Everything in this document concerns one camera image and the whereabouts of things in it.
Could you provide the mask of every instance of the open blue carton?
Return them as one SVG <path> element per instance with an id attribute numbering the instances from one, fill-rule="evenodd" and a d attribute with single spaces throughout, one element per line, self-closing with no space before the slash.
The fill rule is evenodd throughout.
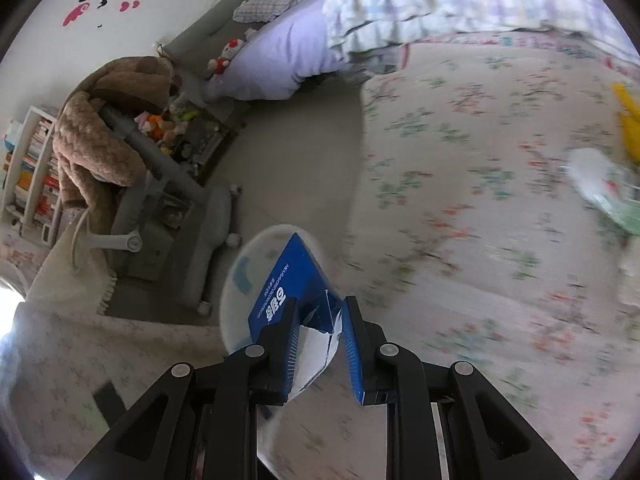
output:
<path id="1" fill-rule="evenodd" d="M 289 239 L 249 314 L 254 343 L 262 327 L 280 320 L 282 305 L 288 297 L 300 300 L 302 320 L 291 400 L 329 365 L 342 331 L 342 302 L 297 233 Z"/>
<path id="2" fill-rule="evenodd" d="M 262 327 L 280 320 L 280 307 L 287 297 L 300 300 L 302 326 L 328 334 L 334 332 L 342 303 L 298 233 L 289 239 L 249 314 L 254 343 Z"/>

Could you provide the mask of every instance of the blue box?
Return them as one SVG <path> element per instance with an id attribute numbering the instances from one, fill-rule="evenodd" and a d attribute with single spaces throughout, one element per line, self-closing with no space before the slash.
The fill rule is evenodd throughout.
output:
<path id="1" fill-rule="evenodd" d="M 287 297 L 300 300 L 303 326 L 329 334 L 334 332 L 340 301 L 297 233 L 283 249 L 249 314 L 249 330 L 254 343 L 258 341 L 262 327 L 280 320 L 280 307 Z"/>

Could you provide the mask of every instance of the bookshelf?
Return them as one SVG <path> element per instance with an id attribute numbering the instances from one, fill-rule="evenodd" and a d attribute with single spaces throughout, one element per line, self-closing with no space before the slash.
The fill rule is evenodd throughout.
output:
<path id="1" fill-rule="evenodd" d="M 4 182 L 1 219 L 26 240 L 53 247 L 60 223 L 57 161 L 53 153 L 56 118 L 31 106 L 22 123 Z"/>

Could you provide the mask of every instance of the bright window light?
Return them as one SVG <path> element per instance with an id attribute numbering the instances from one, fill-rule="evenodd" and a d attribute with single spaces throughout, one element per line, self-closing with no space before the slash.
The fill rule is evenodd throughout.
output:
<path id="1" fill-rule="evenodd" d="M 11 332 L 15 309 L 21 301 L 24 301 L 24 298 L 18 292 L 0 283 L 0 338 Z"/>

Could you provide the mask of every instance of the hello kitty plush toy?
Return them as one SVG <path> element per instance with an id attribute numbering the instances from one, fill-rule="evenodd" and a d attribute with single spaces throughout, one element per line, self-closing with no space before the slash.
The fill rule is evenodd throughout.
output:
<path id="1" fill-rule="evenodd" d="M 210 74 L 222 74 L 226 67 L 229 66 L 231 60 L 242 50 L 245 43 L 246 42 L 243 40 L 236 40 L 236 38 L 233 38 L 225 45 L 220 57 L 209 61 L 207 71 Z"/>

